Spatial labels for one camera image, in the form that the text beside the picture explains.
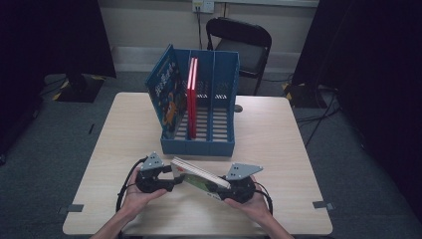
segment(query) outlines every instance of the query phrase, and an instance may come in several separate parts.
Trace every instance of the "white wall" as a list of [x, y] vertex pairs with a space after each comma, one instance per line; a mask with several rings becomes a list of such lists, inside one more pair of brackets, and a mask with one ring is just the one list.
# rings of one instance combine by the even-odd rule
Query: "white wall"
[[[175, 48], [199, 49], [198, 22], [190, 1], [100, 0], [100, 6], [113, 47], [161, 51], [171, 43]], [[294, 68], [316, 7], [216, 2], [214, 14], [201, 14], [203, 49], [207, 44], [206, 22], [223, 16], [224, 10], [226, 17], [261, 25], [271, 34], [269, 68], [285, 65], [285, 57], [293, 59], [288, 68]]]

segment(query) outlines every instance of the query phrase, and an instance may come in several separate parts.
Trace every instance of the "red book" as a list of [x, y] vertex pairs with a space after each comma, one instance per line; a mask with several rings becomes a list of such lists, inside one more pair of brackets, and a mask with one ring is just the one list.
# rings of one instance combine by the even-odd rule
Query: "red book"
[[197, 78], [197, 58], [192, 58], [189, 67], [189, 77], [187, 81], [187, 114], [188, 114], [188, 134], [190, 138], [196, 138], [196, 78]]
[[194, 59], [193, 73], [192, 73], [192, 85], [190, 86], [190, 101], [191, 101], [191, 117], [192, 121], [190, 129], [190, 137], [196, 138], [196, 82], [198, 78], [198, 59]]

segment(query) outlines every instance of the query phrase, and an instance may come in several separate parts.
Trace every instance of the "blue plastic crate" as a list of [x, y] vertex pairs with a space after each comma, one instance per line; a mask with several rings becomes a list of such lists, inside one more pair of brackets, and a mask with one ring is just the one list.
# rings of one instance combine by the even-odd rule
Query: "blue plastic crate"
[[231, 156], [235, 146], [233, 121], [239, 81], [238, 53], [179, 49], [175, 52], [184, 86], [187, 85], [190, 59], [198, 58], [197, 137], [189, 139], [185, 113], [175, 138], [161, 137], [163, 152]]

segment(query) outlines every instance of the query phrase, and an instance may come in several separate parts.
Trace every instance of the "human hand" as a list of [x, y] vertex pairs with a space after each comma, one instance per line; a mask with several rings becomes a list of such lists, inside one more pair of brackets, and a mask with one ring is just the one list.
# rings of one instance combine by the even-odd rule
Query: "human hand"
[[[256, 179], [253, 175], [251, 175], [251, 178], [254, 182], [256, 182]], [[259, 191], [262, 191], [261, 187], [256, 183], [255, 183], [255, 188]], [[267, 203], [264, 200], [264, 196], [257, 192], [254, 193], [253, 197], [249, 201], [243, 204], [231, 198], [226, 198], [224, 202], [226, 202], [233, 208], [241, 210], [251, 220], [257, 223], [260, 223], [264, 221], [268, 216], [271, 216], [271, 213], [267, 207]]]
[[142, 211], [149, 201], [156, 199], [167, 192], [165, 189], [159, 189], [152, 193], [142, 192], [139, 188], [137, 188], [135, 183], [138, 173], [139, 167], [137, 167], [130, 176], [130, 180], [127, 184], [128, 188], [126, 190], [126, 196], [120, 210], [126, 213], [131, 220]]

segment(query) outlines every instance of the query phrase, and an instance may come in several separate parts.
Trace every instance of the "chair leg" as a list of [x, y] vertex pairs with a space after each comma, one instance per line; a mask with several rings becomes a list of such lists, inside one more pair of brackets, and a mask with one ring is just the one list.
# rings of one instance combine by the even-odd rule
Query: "chair leg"
[[257, 95], [257, 92], [258, 92], [258, 88], [260, 87], [260, 85], [261, 85], [261, 81], [263, 80], [263, 75], [261, 74], [259, 77], [258, 77], [258, 79], [257, 79], [257, 85], [255, 85], [255, 89], [254, 89], [254, 96], [256, 96]]

